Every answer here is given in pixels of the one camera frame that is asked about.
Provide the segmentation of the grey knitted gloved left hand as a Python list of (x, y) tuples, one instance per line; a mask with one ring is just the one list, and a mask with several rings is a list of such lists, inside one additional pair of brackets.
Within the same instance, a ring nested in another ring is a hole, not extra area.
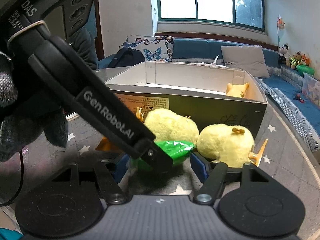
[(27, 89), (17, 89), (12, 60), (1, 53), (1, 162), (34, 142), (41, 133), (55, 146), (66, 147), (68, 123), (62, 107), (45, 102)]

